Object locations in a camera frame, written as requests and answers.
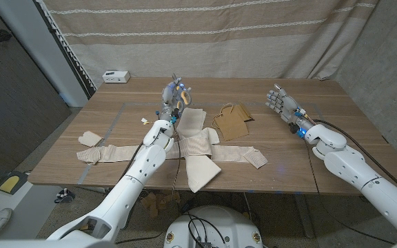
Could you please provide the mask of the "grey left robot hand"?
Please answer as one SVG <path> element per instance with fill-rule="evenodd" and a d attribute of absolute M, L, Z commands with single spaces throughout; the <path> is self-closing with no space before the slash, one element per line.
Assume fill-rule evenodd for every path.
<path fill-rule="evenodd" d="M 186 88 L 181 82 L 181 77 L 173 76 L 170 82 L 162 91 L 162 108 L 159 118 L 175 123 L 179 120 L 186 106 L 192 102 L 191 88 Z"/>

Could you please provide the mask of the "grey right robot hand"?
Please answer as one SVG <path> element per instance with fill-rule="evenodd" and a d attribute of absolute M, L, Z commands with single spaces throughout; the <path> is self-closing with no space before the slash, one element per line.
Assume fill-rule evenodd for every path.
<path fill-rule="evenodd" d="M 270 90 L 267 94 L 266 106 L 274 110 L 287 123 L 295 124 L 299 127 L 304 122 L 309 122 L 306 111 L 278 84 L 274 84 L 275 90 Z"/>

